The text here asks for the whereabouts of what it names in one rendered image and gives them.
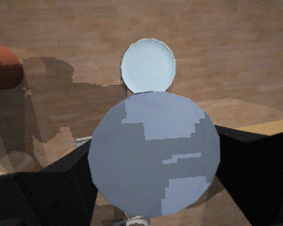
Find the orange-brown cylinder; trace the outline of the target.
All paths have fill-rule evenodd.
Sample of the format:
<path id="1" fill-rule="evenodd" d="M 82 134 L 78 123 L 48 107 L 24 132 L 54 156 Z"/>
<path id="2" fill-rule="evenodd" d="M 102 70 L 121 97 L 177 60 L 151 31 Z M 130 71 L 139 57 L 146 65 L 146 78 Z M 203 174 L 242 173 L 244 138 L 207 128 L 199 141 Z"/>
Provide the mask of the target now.
<path id="1" fill-rule="evenodd" d="M 8 48 L 0 45 L 0 90 L 16 88 L 23 77 L 19 59 Z"/>

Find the blue-grey cylinder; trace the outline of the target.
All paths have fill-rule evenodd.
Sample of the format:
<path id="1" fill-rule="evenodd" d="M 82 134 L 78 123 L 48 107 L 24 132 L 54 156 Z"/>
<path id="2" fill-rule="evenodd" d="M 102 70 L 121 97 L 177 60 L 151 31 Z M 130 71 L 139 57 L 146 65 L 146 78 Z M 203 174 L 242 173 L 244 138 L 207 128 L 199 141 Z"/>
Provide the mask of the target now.
<path id="1" fill-rule="evenodd" d="M 144 217 L 176 213 L 211 185 L 220 137 L 208 113 L 165 91 L 123 99 L 92 134 L 92 182 L 124 212 Z"/>

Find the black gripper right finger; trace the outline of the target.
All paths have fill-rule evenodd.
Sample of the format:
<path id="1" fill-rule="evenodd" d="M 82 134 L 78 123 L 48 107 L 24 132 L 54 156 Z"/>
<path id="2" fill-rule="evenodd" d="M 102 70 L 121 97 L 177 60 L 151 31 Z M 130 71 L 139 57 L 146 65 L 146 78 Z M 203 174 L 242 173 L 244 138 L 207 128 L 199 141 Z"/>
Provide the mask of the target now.
<path id="1" fill-rule="evenodd" d="M 215 175 L 228 194 L 252 226 L 283 223 L 283 132 L 214 127 L 220 137 Z"/>

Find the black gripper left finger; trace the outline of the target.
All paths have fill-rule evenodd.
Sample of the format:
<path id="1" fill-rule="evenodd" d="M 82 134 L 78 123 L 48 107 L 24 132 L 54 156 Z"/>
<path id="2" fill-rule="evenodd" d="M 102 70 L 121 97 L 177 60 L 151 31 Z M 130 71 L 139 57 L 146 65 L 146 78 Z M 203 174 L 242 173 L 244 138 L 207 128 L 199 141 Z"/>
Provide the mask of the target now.
<path id="1" fill-rule="evenodd" d="M 88 161 L 92 139 L 38 171 L 0 175 L 0 220 L 27 226 L 91 226 L 98 188 Z"/>

